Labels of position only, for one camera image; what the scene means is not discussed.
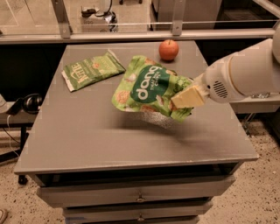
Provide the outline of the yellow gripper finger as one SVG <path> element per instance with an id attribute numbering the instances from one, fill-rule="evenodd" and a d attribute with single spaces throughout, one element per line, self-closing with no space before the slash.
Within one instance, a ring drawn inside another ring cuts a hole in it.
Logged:
<path id="1" fill-rule="evenodd" d="M 184 89 L 175 94 L 171 98 L 171 101 L 177 109 L 195 108 L 205 104 L 205 100 L 201 95 L 198 86 L 190 86 Z"/>

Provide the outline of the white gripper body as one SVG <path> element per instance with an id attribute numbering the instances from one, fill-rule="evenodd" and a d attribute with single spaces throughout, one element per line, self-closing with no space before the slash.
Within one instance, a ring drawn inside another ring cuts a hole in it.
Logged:
<path id="1" fill-rule="evenodd" d="M 199 93 L 204 98 L 210 98 L 218 103 L 229 103 L 243 100 L 242 94 L 230 73 L 232 55 L 216 60 L 204 73 L 196 77 L 193 84 L 198 86 Z"/>

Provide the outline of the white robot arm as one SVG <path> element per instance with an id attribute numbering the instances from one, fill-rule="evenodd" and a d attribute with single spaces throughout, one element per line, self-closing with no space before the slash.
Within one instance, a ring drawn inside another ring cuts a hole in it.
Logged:
<path id="1" fill-rule="evenodd" d="M 280 91 L 280 26 L 272 38 L 216 60 L 171 101 L 178 109 L 194 108 L 210 98 L 238 102 L 251 95 Z"/>

